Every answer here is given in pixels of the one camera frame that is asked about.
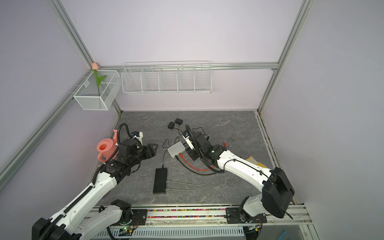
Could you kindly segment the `black network switch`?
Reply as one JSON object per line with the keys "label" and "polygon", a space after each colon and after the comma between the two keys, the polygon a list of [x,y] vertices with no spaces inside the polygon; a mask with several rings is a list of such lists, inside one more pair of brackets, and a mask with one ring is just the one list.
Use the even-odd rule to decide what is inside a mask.
{"label": "black network switch", "polygon": [[154,188],[153,188],[153,194],[154,195],[166,194],[167,177],[168,177],[168,169],[167,168],[156,169]]}

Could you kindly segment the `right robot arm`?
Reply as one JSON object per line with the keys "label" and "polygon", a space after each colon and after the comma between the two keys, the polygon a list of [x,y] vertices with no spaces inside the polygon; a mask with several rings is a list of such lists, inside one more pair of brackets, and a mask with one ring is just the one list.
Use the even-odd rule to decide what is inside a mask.
{"label": "right robot arm", "polygon": [[215,173],[230,172],[254,186],[260,194],[246,197],[236,210],[234,220],[251,223],[258,215],[269,213],[282,219],[295,195],[286,173],[278,167],[261,167],[235,155],[226,147],[212,145],[201,132],[185,130],[183,138],[191,158],[200,159]]}

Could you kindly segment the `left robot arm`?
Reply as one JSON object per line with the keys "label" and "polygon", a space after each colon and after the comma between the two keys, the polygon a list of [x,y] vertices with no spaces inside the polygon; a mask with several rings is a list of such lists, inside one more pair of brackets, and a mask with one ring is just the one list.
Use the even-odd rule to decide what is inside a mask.
{"label": "left robot arm", "polygon": [[104,195],[134,173],[133,167],[139,168],[141,161],[157,154],[159,146],[143,145],[141,132],[128,131],[128,138],[121,140],[121,129],[127,127],[123,123],[117,129],[117,148],[97,168],[89,185],[50,218],[41,218],[35,222],[32,227],[33,240],[90,240],[114,224],[127,226],[140,223],[140,218],[134,216],[131,204],[122,200],[115,200],[93,217],[86,218]]}

